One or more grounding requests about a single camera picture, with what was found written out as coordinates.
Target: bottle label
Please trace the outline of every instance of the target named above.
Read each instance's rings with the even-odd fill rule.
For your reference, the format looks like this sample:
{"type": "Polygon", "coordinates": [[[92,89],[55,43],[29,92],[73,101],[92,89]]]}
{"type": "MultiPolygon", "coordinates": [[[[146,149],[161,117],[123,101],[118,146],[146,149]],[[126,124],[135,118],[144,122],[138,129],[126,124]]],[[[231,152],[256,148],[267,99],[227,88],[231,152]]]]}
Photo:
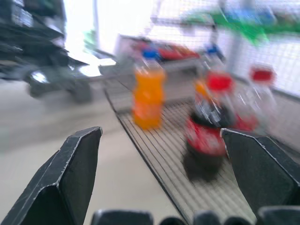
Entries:
{"type": "Polygon", "coordinates": [[[134,114],[142,120],[156,119],[161,115],[161,104],[147,104],[135,101],[134,114]]]}
{"type": "Polygon", "coordinates": [[[209,128],[188,120],[185,128],[188,143],[197,151],[221,156],[226,154],[225,143],[219,128],[209,128]]]}

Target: red bottle cap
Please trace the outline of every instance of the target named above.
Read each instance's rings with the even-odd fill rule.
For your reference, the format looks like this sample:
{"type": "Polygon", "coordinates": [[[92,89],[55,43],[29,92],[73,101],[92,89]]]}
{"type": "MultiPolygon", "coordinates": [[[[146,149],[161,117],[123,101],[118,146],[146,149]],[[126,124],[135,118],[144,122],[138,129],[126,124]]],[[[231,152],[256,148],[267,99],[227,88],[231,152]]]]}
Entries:
{"type": "Polygon", "coordinates": [[[233,87],[233,80],[227,74],[218,74],[208,77],[208,88],[213,91],[231,90],[233,87]]]}
{"type": "Polygon", "coordinates": [[[258,82],[271,82],[274,79],[274,72],[267,67],[253,67],[251,79],[258,82]]]}

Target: green object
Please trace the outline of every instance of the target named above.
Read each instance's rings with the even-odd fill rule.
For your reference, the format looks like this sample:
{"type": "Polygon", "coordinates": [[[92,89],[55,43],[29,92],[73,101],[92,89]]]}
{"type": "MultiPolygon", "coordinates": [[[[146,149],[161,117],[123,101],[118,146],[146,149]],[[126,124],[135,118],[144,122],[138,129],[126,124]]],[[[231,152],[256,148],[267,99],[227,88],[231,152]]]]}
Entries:
{"type": "Polygon", "coordinates": [[[188,25],[213,24],[209,13],[194,11],[182,16],[181,22],[188,25]]]}
{"type": "Polygon", "coordinates": [[[268,9],[220,11],[193,11],[185,14],[181,21],[190,25],[215,23],[242,34],[252,44],[269,40],[270,35],[282,33],[300,33],[300,21],[291,15],[273,13],[268,9]]]}

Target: metal grid tray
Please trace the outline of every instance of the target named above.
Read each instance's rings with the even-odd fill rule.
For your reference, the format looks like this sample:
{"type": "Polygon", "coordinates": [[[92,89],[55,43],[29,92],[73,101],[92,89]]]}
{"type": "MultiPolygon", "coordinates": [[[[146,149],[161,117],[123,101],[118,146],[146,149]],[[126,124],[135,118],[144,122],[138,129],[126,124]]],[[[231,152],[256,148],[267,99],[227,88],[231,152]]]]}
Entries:
{"type": "Polygon", "coordinates": [[[169,101],[163,110],[163,126],[158,130],[143,131],[132,120],[129,109],[131,88],[116,80],[110,82],[109,86],[106,95],[120,123],[189,224],[192,224],[191,219],[199,210],[214,210],[223,220],[236,215],[255,221],[255,215],[241,193],[228,161],[224,162],[213,181],[197,179],[191,182],[188,179],[184,169],[189,160],[183,128],[192,105],[190,98],[169,101]]]}

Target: orange soda bottle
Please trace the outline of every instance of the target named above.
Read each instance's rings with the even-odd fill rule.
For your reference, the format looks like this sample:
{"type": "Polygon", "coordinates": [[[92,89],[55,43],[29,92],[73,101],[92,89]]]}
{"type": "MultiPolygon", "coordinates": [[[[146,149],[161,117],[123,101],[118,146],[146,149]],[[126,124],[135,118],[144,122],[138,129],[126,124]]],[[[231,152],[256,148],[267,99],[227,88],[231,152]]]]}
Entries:
{"type": "Polygon", "coordinates": [[[157,55],[155,50],[145,50],[135,68],[133,118],[142,129],[158,128],[162,122],[165,71],[156,61],[157,55]]]}

